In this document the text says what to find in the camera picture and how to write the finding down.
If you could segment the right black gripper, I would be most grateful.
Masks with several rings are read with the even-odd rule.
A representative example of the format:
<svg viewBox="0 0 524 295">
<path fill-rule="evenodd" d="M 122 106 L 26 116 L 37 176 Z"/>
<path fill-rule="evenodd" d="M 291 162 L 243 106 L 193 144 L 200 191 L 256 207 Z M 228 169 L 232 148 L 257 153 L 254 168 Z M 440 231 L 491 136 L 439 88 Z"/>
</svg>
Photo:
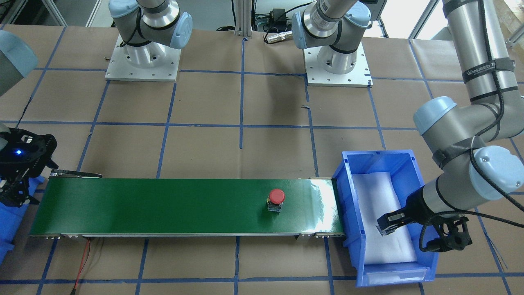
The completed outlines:
<svg viewBox="0 0 524 295">
<path fill-rule="evenodd" d="M 39 205 L 33 197 L 41 183 L 45 167 L 57 169 L 52 159 L 57 148 L 56 138 L 51 134 L 39 135 L 25 129 L 1 129 L 0 173 L 2 177 L 2 204 L 21 207 L 26 204 Z M 26 176 L 20 181 L 17 176 Z"/>
</svg>

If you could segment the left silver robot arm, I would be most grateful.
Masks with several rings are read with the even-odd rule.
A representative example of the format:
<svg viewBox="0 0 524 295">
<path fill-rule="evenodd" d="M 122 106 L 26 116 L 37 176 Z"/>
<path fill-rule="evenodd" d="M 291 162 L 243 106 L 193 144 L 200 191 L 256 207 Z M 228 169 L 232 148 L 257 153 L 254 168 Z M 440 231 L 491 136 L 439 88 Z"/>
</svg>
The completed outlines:
<svg viewBox="0 0 524 295">
<path fill-rule="evenodd" d="M 382 235 L 410 223 L 440 225 L 506 198 L 523 183 L 523 164 L 494 140 L 523 134 L 523 97 L 515 64 L 505 45 L 491 0 L 444 0 L 447 19 L 470 105 L 450 97 L 421 106 L 413 120 L 443 173 L 412 193 L 406 205 L 377 220 Z"/>
</svg>

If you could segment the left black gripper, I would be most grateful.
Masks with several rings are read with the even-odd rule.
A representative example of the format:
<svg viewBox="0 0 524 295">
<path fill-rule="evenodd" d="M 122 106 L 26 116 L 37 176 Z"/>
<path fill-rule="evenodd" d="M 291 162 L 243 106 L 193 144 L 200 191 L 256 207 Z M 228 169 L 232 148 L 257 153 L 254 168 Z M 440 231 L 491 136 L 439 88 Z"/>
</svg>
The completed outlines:
<svg viewBox="0 0 524 295">
<path fill-rule="evenodd" d="M 427 206 L 423 193 L 412 193 L 406 199 L 404 210 L 385 213 L 377 219 L 377 228 L 381 236 L 387 236 L 406 224 L 425 225 L 433 215 L 434 211 Z"/>
</svg>

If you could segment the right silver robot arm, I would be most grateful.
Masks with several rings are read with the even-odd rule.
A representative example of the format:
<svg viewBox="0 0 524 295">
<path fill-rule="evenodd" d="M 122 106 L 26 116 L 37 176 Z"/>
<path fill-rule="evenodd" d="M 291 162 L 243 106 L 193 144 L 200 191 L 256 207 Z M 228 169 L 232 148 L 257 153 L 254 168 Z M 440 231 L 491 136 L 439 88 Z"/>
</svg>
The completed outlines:
<svg viewBox="0 0 524 295">
<path fill-rule="evenodd" d="M 175 0 L 111 0 L 108 9 L 120 34 L 106 79 L 174 82 L 181 49 L 192 34 L 193 21 Z M 1 32 L 1 93 L 26 78 L 37 66 L 34 51 L 18 36 Z M 57 147 L 51 134 L 39 135 L 1 125 L 1 203 L 9 207 L 38 204 L 29 180 L 52 160 Z"/>
</svg>

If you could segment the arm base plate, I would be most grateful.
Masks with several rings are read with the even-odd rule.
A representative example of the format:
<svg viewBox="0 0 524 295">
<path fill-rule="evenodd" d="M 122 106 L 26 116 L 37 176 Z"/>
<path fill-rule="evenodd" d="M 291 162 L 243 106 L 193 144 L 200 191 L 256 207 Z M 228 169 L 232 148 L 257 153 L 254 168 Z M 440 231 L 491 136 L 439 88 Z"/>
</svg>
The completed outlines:
<svg viewBox="0 0 524 295">
<path fill-rule="evenodd" d="M 181 49 L 151 42 L 142 47 L 120 47 L 118 36 L 105 79 L 120 82 L 176 82 Z"/>
<path fill-rule="evenodd" d="M 309 86 L 372 86 L 372 75 L 363 45 L 350 54 L 336 52 L 330 46 L 303 49 Z"/>
</svg>

